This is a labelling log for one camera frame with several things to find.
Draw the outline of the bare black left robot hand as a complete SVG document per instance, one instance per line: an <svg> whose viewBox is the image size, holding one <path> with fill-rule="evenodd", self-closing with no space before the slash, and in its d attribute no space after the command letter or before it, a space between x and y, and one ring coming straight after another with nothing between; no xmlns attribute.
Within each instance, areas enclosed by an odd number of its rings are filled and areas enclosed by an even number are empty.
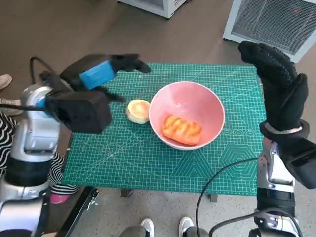
<svg viewBox="0 0 316 237"><path fill-rule="evenodd" d="M149 73L151 68L140 60L139 54L89 54L69 65L60 78L74 91L96 90L103 92L109 101L124 102L123 97L109 92L102 85L115 78L119 71L134 70Z"/></svg>

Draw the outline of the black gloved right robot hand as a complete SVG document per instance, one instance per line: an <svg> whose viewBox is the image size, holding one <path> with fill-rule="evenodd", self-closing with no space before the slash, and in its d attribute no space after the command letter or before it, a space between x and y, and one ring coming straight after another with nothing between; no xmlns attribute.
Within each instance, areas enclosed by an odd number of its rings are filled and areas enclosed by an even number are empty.
<svg viewBox="0 0 316 237"><path fill-rule="evenodd" d="M298 74L290 58L275 47L243 41L238 50L243 62L256 67L261 80L267 128L278 134L300 130L308 96L307 75Z"/></svg>

